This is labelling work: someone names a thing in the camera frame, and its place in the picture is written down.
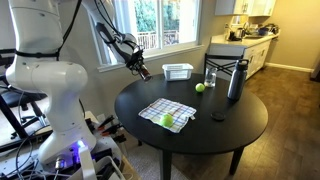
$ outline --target wall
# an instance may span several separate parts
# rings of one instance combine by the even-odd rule
[[[276,1],[270,18],[250,18],[255,23],[275,23],[281,28],[278,42],[268,53],[269,63],[313,69],[320,54],[319,0]]]
[[[2,10],[6,10],[8,5],[6,1],[0,2],[0,12],[3,12]],[[75,4],[76,2],[67,2],[59,7],[61,25],[64,31],[71,21]],[[215,0],[202,1],[200,22],[200,44],[204,45],[202,49],[146,62],[149,72],[152,74],[163,73],[161,67],[166,63],[190,63],[194,66],[193,72],[201,73],[203,69],[204,54],[208,49],[211,36],[222,34],[224,23],[230,22],[232,18],[232,16],[215,17],[214,9]],[[1,22],[2,19],[8,19],[7,16],[9,15],[7,14],[6,17],[1,16]],[[14,37],[11,30],[5,33],[5,37]],[[126,68],[103,73],[98,72],[97,67],[99,66],[99,63],[92,39],[88,15],[82,6],[71,34],[61,53],[66,60],[79,63],[87,70],[89,80],[86,88],[81,94],[81,100],[85,109],[91,110],[95,115],[101,113],[106,115],[114,114],[116,96],[129,83],[140,79],[138,76],[132,76],[131,72]]]

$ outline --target plaid cloth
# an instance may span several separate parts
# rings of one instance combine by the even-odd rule
[[[189,117],[192,117],[196,110],[192,107],[173,102],[164,98],[156,100],[147,108],[143,109],[139,116],[151,120],[153,123],[160,125],[160,119],[163,114],[169,113],[173,117],[173,125],[165,127],[174,133],[179,133],[180,130],[187,124]]]

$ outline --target table leg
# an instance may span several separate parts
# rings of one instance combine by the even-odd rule
[[[229,173],[231,175],[234,175],[234,173],[236,173],[239,161],[241,159],[241,155],[242,155],[243,149],[244,149],[244,147],[240,148],[238,150],[235,150],[233,152],[232,162],[231,162],[231,166],[230,166],[230,170],[229,170]]]
[[[172,153],[165,150],[160,151],[160,179],[170,180]]]

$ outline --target wooden floor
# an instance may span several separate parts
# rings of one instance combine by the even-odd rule
[[[245,88],[266,105],[269,122],[245,148],[234,176],[228,176],[232,153],[175,154],[173,164],[191,180],[320,179],[320,83],[309,75],[267,67],[247,81]]]

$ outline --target green ball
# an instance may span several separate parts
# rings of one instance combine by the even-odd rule
[[[203,92],[205,88],[206,88],[206,87],[205,87],[202,83],[198,83],[198,84],[196,85],[196,91],[197,91],[197,92]]]
[[[171,127],[173,125],[173,117],[171,114],[164,114],[161,116],[160,125],[165,127]]]

